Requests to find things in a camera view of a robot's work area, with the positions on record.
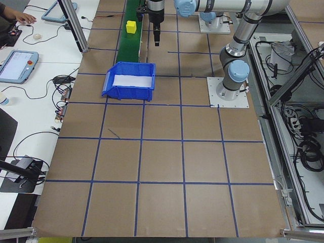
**yellow block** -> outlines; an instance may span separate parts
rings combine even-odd
[[[136,32],[136,21],[131,21],[131,20],[127,21],[126,32],[131,33],[131,34],[135,34],[135,32]]]
[[[60,238],[47,238],[42,237],[38,239],[38,243],[72,243],[72,238],[60,237]]]

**blue bin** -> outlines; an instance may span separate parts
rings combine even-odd
[[[144,79],[146,85],[139,85],[137,82],[138,78],[140,83]],[[107,71],[102,96],[107,95],[119,100],[137,99],[151,101],[154,84],[154,63],[117,62]]]

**white paper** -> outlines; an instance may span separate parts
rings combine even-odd
[[[133,75],[115,75],[115,79],[112,85],[150,88],[152,86],[152,77],[133,76]]]

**grid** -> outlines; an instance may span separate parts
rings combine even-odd
[[[110,1],[114,13],[125,10],[120,2]],[[111,13],[106,3],[97,15]],[[197,16],[178,18],[171,1],[166,13],[167,50],[143,26],[142,58],[157,65],[151,102],[100,97],[123,18],[94,21],[34,221],[40,235],[276,237],[284,228],[253,106],[209,106],[206,76],[222,73],[211,41],[230,37],[190,32]]]

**metal mounting plate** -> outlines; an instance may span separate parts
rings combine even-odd
[[[223,81],[223,77],[207,77],[208,84],[208,93],[209,93],[209,101],[211,107],[217,108],[249,108],[249,103],[247,99],[247,94],[242,92],[239,96],[233,101],[226,101],[221,98],[216,93],[217,85]]]
[[[220,26],[207,26],[205,21],[199,16],[199,27],[201,33],[215,33],[215,34],[231,34],[228,23],[223,23]]]

